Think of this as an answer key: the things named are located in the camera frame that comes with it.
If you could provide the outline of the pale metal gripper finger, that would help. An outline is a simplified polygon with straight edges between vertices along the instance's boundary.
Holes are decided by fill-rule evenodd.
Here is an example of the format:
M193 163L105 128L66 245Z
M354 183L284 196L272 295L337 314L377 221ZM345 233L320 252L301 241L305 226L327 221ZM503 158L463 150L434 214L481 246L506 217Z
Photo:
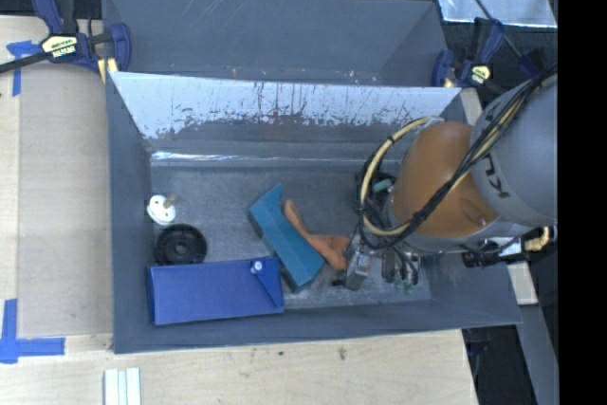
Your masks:
M343 285L350 290L359 290L371 272L372 259L361 250L355 250L349 259Z

